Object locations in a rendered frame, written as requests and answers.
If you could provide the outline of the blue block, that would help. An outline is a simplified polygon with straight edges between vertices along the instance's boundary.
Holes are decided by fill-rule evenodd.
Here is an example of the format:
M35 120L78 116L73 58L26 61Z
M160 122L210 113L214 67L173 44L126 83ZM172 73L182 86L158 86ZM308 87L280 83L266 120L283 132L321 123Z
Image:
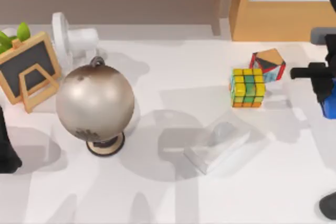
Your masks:
M322 103L323 115L327 119L336 119L336 78L332 79L331 94Z

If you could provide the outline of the grey rounded box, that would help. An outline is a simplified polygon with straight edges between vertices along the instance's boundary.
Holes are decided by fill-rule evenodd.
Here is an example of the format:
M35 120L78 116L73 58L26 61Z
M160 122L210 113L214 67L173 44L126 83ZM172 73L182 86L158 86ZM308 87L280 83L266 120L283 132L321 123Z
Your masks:
M325 45L325 36L336 34L336 27L315 27L310 32L310 42L314 45Z

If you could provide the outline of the red edged patterned cube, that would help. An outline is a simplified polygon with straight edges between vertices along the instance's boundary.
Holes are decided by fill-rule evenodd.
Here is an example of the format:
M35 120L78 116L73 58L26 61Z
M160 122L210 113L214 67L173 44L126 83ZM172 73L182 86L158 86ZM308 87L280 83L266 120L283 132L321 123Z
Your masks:
M275 82L281 79L286 63L276 48L252 54L249 68L260 69L264 82Z

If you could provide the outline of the wooden cupboard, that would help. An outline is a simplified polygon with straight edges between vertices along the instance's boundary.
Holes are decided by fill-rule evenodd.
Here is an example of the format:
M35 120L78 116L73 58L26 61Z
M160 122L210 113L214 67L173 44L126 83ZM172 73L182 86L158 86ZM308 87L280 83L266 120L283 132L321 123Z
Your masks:
M233 41L309 41L315 27L336 27L330 2L271 3L232 0Z

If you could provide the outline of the yellow green puzzle cube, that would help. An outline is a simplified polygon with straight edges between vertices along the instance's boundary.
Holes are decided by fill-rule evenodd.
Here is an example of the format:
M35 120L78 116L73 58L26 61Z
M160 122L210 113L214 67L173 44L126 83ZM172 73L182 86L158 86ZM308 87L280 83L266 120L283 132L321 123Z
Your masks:
M266 93L262 70L233 69L229 88L233 108L259 108Z

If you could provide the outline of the dark grey rounded object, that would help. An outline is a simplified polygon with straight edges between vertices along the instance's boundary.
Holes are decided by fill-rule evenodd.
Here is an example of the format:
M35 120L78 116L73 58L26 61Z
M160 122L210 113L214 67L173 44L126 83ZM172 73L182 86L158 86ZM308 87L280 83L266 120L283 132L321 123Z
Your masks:
M319 209L326 218L336 220L336 191L319 201Z

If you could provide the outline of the beige globe on stand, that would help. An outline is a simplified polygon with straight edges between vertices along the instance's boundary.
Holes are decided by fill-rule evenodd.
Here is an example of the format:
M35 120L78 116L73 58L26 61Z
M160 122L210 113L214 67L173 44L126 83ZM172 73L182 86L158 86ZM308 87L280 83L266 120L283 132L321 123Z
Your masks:
M134 107L128 80L100 56L70 72L56 95L56 112L63 127L100 157L122 149Z

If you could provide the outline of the white desk fan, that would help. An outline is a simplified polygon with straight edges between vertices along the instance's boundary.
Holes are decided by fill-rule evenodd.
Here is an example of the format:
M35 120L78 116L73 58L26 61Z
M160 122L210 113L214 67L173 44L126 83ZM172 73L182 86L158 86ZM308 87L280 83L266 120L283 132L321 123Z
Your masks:
M51 26L54 50L63 68L71 68L79 53L95 55L99 42L96 29L70 29L62 12L53 13Z

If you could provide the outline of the wooden framed blackboard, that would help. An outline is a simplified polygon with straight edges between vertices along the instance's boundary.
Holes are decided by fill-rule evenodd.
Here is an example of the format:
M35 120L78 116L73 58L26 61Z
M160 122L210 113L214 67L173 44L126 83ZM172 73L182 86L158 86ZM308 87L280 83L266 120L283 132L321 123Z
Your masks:
M60 65L49 35L41 31L0 54L0 87L11 104L22 102L27 113L56 94Z

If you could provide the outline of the green plant in white pot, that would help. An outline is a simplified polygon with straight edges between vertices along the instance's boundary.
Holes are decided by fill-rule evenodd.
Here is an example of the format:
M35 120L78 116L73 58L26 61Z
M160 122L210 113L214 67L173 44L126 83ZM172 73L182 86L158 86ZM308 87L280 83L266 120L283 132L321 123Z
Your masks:
M30 38L30 30L25 22L20 23L17 29L12 27L0 31L0 54L12 48L15 39L21 42Z

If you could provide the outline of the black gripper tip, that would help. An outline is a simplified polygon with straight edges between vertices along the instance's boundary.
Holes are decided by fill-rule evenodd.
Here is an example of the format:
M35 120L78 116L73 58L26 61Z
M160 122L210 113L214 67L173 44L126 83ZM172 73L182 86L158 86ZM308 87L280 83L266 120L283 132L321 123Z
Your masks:
M15 173L22 161L9 140L3 109L0 106L0 174Z

